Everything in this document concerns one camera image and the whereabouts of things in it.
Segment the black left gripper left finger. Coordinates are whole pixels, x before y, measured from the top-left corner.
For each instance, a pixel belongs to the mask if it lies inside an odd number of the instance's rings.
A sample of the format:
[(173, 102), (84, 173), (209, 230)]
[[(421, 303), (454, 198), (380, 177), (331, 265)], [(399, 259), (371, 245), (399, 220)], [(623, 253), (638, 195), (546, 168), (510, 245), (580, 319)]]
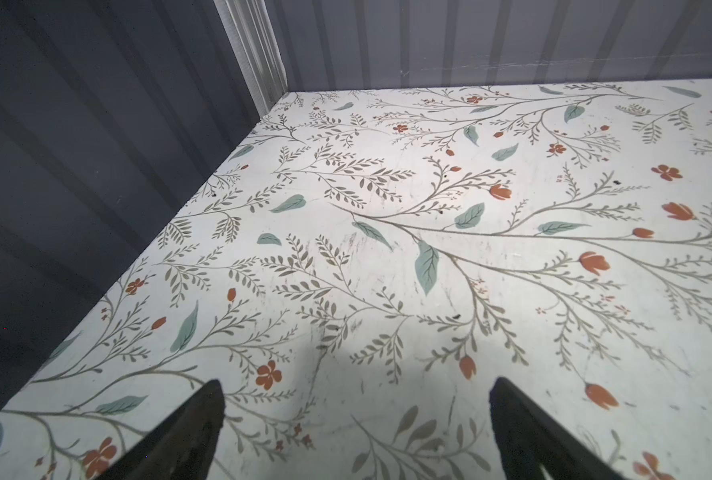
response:
[(220, 382), (208, 381), (98, 479), (205, 479), (214, 460), (224, 409)]

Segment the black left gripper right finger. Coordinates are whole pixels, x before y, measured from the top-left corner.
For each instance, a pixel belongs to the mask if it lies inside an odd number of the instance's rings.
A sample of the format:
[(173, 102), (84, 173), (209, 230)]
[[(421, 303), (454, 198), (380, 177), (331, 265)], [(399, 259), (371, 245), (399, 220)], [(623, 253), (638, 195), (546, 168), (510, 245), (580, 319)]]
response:
[(621, 477), (509, 379), (497, 378), (489, 404), (492, 429), (508, 480)]

